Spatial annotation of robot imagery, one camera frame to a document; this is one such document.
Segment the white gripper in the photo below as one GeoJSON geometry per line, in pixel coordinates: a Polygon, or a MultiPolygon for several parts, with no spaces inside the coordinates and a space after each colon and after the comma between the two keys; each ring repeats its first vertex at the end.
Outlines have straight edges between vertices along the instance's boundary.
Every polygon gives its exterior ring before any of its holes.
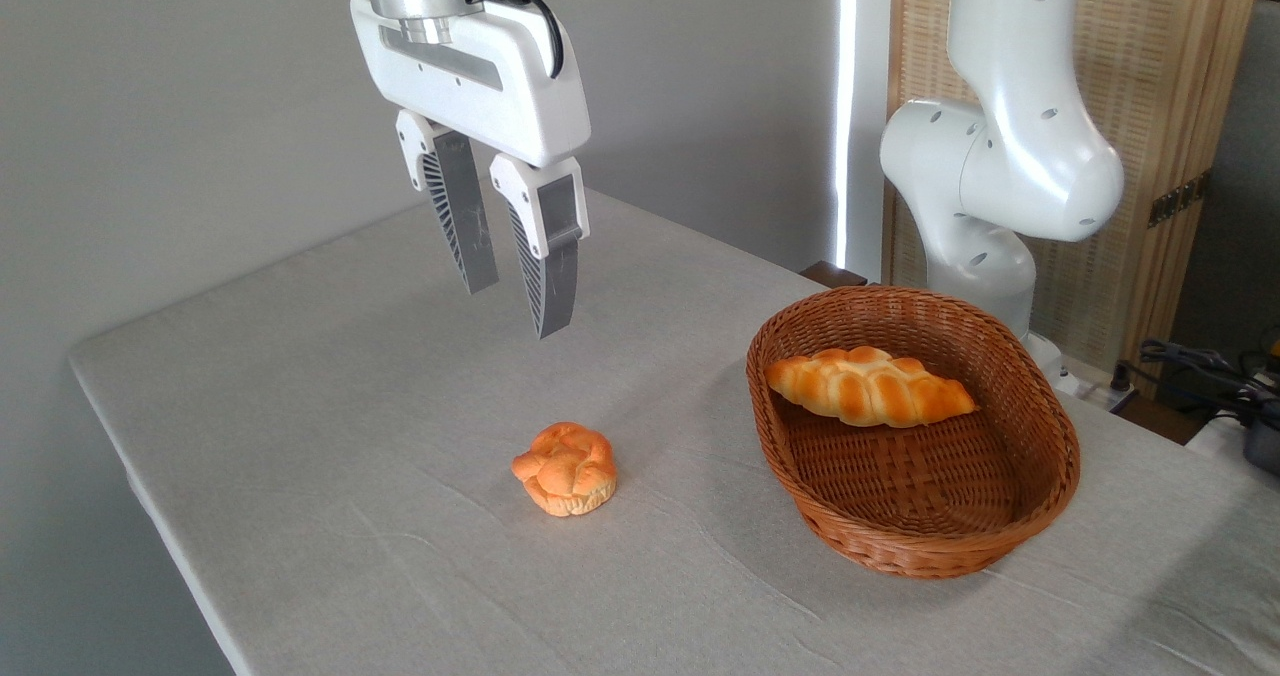
{"type": "Polygon", "coordinates": [[[396,131],[410,183],[429,196],[467,292],[499,280],[470,137],[507,154],[490,178],[507,202],[538,337],[566,328],[579,243],[590,234],[581,166],[570,156],[591,134],[567,29],[550,78],[550,33],[535,6],[490,3],[453,17],[448,44],[407,41],[369,0],[351,0],[349,12],[374,84],[402,108],[396,131]]]}

